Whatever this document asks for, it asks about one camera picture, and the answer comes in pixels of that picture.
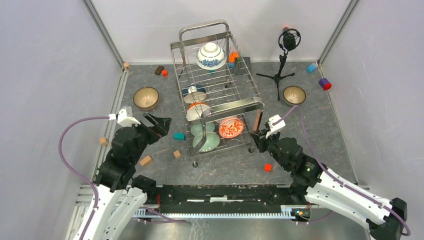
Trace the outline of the copper bowl with floral motif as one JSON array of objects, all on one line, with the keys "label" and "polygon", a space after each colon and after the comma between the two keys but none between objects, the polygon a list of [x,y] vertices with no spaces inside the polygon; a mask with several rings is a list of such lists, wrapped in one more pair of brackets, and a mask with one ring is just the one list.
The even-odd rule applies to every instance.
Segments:
[{"label": "copper bowl with floral motif", "polygon": [[159,103],[159,92],[150,86],[142,87],[133,95],[133,102],[138,108],[151,111]]}]

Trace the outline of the dark bowl with lattice band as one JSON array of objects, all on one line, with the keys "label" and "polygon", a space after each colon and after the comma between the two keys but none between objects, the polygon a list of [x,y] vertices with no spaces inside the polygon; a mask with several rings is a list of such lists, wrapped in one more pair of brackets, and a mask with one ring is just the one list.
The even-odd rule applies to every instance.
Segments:
[{"label": "dark bowl with lattice band", "polygon": [[284,102],[289,106],[300,105],[306,98],[306,92],[299,86],[291,85],[283,90]]}]

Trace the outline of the white blue floral bowl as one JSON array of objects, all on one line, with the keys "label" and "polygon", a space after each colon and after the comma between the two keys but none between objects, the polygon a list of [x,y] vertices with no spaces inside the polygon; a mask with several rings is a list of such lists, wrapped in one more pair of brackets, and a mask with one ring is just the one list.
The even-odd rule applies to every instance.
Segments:
[{"label": "white blue floral bowl", "polygon": [[217,70],[227,62],[227,56],[221,46],[214,42],[202,45],[196,54],[196,64],[205,70]]}]

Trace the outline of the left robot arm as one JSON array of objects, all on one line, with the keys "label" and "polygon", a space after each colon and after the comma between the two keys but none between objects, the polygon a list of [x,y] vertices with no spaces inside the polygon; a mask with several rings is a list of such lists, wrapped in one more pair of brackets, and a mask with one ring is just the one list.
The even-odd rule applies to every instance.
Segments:
[{"label": "left robot arm", "polygon": [[169,132],[172,119],[145,113],[144,124],[125,109],[110,114],[121,127],[115,132],[111,148],[98,174],[90,184],[94,195],[76,240],[117,240],[130,219],[143,204],[157,198],[156,181],[135,174],[135,166],[148,145],[159,141]]}]

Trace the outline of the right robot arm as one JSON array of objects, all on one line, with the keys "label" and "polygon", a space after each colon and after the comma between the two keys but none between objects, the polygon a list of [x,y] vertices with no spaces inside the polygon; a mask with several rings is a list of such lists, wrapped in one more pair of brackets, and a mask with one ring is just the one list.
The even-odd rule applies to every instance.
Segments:
[{"label": "right robot arm", "polygon": [[356,222],[375,240],[399,240],[406,230],[407,203],[384,198],[351,183],[304,153],[293,137],[267,136],[267,130],[251,134],[260,153],[269,153],[293,179],[289,199],[325,207]]}]

